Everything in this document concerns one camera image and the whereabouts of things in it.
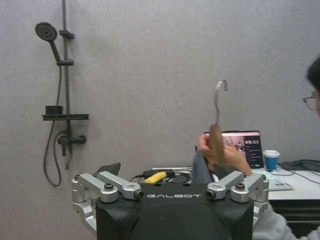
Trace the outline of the silver-barred black right gripper left finger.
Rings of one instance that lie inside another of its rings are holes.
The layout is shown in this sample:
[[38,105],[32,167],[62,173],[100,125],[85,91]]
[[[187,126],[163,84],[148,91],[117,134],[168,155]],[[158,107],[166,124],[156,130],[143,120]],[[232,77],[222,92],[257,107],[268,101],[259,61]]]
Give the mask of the silver-barred black right gripper left finger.
[[140,184],[127,181],[109,171],[77,174],[71,180],[71,190],[72,207],[89,230],[97,229],[91,201],[100,199],[104,203],[113,203],[119,195],[133,201],[144,198]]

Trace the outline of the silver-barred black right gripper right finger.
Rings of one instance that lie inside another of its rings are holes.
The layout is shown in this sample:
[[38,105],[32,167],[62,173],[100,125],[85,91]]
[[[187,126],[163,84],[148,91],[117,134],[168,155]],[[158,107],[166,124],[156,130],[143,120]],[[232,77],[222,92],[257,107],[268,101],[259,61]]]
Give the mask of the silver-barred black right gripper right finger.
[[254,201],[252,228],[255,229],[260,216],[269,206],[269,180],[266,176],[253,173],[244,177],[243,173],[233,171],[219,181],[209,183],[206,198],[210,201],[221,200],[227,193],[237,203]]

